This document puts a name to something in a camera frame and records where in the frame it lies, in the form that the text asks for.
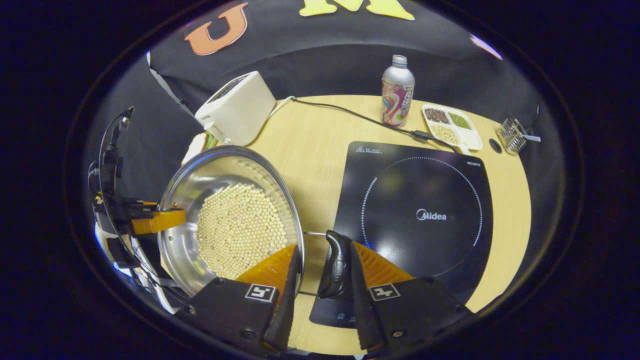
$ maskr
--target wooden table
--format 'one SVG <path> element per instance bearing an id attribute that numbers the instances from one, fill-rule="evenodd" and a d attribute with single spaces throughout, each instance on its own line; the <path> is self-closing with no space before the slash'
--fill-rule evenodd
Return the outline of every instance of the wooden table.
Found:
<path id="1" fill-rule="evenodd" d="M 372 119 L 381 113 L 379 96 L 327 95 L 300 98 L 343 106 Z M 428 131 L 421 114 L 423 101 L 413 101 L 404 129 Z M 467 302 L 476 312 L 500 295 L 516 274 L 524 256 L 531 226 L 531 200 L 527 178 L 518 156 L 497 154 L 489 139 L 499 123 L 466 113 L 483 139 L 484 147 L 472 151 L 486 167 L 493 202 L 493 238 L 483 277 Z M 435 142 L 420 143 L 412 137 L 371 124 L 346 112 L 292 102 L 265 124 L 248 147 L 267 158 L 284 178 L 298 207 L 302 228 L 324 232 L 333 228 L 347 157 L 352 141 L 383 142 L 451 151 Z M 306 269 L 301 291 L 316 293 L 327 241 L 305 237 Z M 315 297 L 299 294 L 289 346 L 322 354 L 364 354 L 355 329 L 318 325 L 309 321 Z"/>

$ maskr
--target black pot handle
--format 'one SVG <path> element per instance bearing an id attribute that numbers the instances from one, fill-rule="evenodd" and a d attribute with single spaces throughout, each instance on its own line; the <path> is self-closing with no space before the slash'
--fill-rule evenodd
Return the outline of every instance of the black pot handle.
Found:
<path id="1" fill-rule="evenodd" d="M 351 272 L 351 240 L 335 231 L 327 230 L 326 240 L 331 247 L 331 256 L 325 269 L 330 273 L 322 276 L 318 297 L 321 299 L 336 296 L 344 289 L 344 283 Z"/>

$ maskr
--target stainless steel pot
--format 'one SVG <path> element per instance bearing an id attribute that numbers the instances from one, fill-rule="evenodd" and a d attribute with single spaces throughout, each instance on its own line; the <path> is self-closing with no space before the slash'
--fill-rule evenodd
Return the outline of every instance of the stainless steel pot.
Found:
<path id="1" fill-rule="evenodd" d="M 262 188 L 276 206 L 286 232 L 287 245 L 298 244 L 302 266 L 296 282 L 297 294 L 304 273 L 305 247 L 296 206 L 273 165 L 246 147 L 222 145 L 206 150 L 189 160 L 173 176 L 158 208 L 183 208 L 187 221 L 158 233 L 164 269 L 191 296 L 216 277 L 200 256 L 200 244 L 196 238 L 198 217 L 208 196 L 237 183 Z"/>

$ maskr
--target green lentil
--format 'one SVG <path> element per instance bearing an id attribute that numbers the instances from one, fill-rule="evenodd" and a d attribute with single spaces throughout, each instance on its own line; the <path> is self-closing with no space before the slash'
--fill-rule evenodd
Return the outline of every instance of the green lentil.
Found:
<path id="1" fill-rule="evenodd" d="M 469 124 L 467 124 L 467 121 L 462 116 L 452 113 L 449 113 L 449 116 L 451 117 L 451 120 L 453 120 L 453 123 L 456 124 L 456 126 L 464 127 L 465 129 L 471 130 L 471 127 L 469 126 Z"/>

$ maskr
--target induction cooktop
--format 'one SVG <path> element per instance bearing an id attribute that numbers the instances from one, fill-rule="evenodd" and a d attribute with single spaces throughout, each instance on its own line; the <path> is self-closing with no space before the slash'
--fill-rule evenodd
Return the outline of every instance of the induction cooktop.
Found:
<path id="1" fill-rule="evenodd" d="M 466 302 L 482 278 L 493 232 L 484 163 L 448 151 L 352 142 L 333 230 L 414 277 L 433 277 Z M 310 320 L 355 327 L 350 293 L 347 284 L 335 297 L 316 298 Z"/>

